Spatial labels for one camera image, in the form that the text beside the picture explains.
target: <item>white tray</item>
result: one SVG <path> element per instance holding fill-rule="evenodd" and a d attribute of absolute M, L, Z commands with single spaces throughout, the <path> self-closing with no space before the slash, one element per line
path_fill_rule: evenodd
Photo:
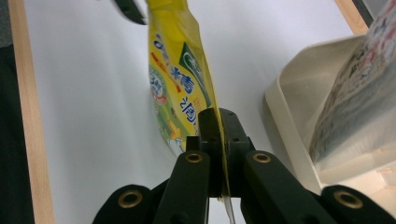
<path fill-rule="evenodd" d="M 359 190 L 382 205 L 396 217 L 396 155 L 370 155 L 380 160 L 395 159 L 384 165 L 365 166 L 359 159 L 358 171 L 343 167 L 332 174 L 319 174 L 308 154 L 318 115 L 332 88 L 332 84 L 358 46 L 363 35 L 319 44 L 303 49 L 289 62 L 265 93 L 265 99 L 279 129 L 296 177 L 306 189 L 316 194 L 328 185 L 341 184 Z"/>

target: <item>black object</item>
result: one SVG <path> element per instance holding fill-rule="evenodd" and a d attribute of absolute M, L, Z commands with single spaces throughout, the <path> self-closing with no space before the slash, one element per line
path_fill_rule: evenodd
<path fill-rule="evenodd" d="M 241 198 L 247 223 L 396 223 L 354 189 L 332 186 L 321 196 L 304 189 L 277 157 L 255 150 L 235 113 L 221 109 L 220 114 L 231 196 Z M 118 189 L 93 223 L 207 223 L 208 197 L 221 196 L 223 153 L 214 110 L 202 111 L 198 120 L 199 136 L 188 137 L 187 151 L 167 181 L 153 190 Z"/>
<path fill-rule="evenodd" d="M 145 25 L 145 22 L 143 21 L 144 17 L 134 0 L 115 0 L 115 2 L 126 18 L 137 24 Z"/>
<path fill-rule="evenodd" d="M 352 0 L 353 4 L 355 4 L 356 9 L 359 11 L 361 14 L 361 17 L 364 20 L 364 23 L 366 23 L 367 27 L 370 27 L 371 24 L 373 23 L 374 19 L 373 16 L 370 14 L 369 9 L 367 9 L 367 6 L 364 5 L 362 0 Z"/>
<path fill-rule="evenodd" d="M 35 223 L 13 45 L 0 48 L 0 223 Z"/>

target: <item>white surface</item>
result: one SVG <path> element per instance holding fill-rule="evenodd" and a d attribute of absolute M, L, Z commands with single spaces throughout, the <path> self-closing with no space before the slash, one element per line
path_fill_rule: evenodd
<path fill-rule="evenodd" d="M 115 189 L 152 188 L 176 160 L 152 110 L 147 27 L 125 20 L 107 0 L 25 4 L 55 219 L 90 223 Z M 273 152 L 265 89 L 300 49 L 351 35 L 343 16 L 333 0 L 195 0 L 190 9 L 219 105 L 238 115 L 257 149 Z M 227 223 L 224 209 L 212 206 L 209 221 Z"/>

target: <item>brass screw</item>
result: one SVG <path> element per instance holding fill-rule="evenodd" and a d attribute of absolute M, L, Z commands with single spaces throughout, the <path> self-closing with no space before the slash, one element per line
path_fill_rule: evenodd
<path fill-rule="evenodd" d="M 132 200 L 126 199 L 128 196 L 133 196 Z M 130 189 L 121 194 L 119 197 L 119 206 L 122 208 L 132 208 L 140 204 L 143 200 L 143 195 L 137 189 Z"/>
<path fill-rule="evenodd" d="M 197 153 L 191 153 L 186 156 L 186 160 L 189 162 L 193 162 L 193 163 L 200 162 L 203 159 L 204 158 L 200 154 L 197 154 Z"/>
<path fill-rule="evenodd" d="M 361 199 L 347 191 L 338 190 L 333 195 L 335 200 L 337 200 L 337 202 L 339 202 L 343 206 L 353 209 L 359 209 L 363 207 L 363 202 L 361 201 Z"/>
<path fill-rule="evenodd" d="M 264 153 L 256 153 L 253 156 L 253 159 L 257 162 L 261 162 L 261 163 L 267 163 L 269 161 L 271 161 L 271 157 L 267 156 Z"/>

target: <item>wooden frame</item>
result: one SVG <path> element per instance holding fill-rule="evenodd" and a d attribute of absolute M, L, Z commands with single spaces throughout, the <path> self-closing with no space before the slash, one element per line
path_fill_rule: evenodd
<path fill-rule="evenodd" d="M 35 223 L 55 223 L 35 69 L 23 0 L 9 0 Z"/>

